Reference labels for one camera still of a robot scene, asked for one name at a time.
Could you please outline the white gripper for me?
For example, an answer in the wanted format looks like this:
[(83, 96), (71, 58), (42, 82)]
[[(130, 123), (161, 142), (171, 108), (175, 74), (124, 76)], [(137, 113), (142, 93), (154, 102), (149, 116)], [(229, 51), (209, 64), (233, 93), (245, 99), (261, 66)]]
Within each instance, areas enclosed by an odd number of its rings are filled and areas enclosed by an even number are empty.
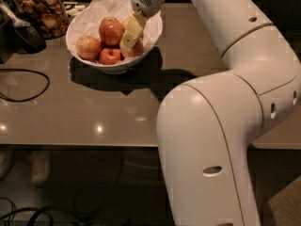
[(134, 13), (126, 19), (124, 34), (120, 42), (122, 50), (130, 52), (134, 48), (146, 26), (146, 18), (154, 16), (164, 2), (165, 0), (131, 0)]

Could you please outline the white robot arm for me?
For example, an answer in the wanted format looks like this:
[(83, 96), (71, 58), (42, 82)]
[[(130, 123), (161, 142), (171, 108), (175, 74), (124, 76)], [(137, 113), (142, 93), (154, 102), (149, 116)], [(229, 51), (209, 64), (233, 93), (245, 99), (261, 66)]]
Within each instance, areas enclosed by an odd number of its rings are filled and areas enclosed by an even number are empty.
[(252, 0), (191, 0), (226, 70), (174, 88), (157, 141), (176, 226), (261, 226), (247, 148), (294, 109), (301, 64)]

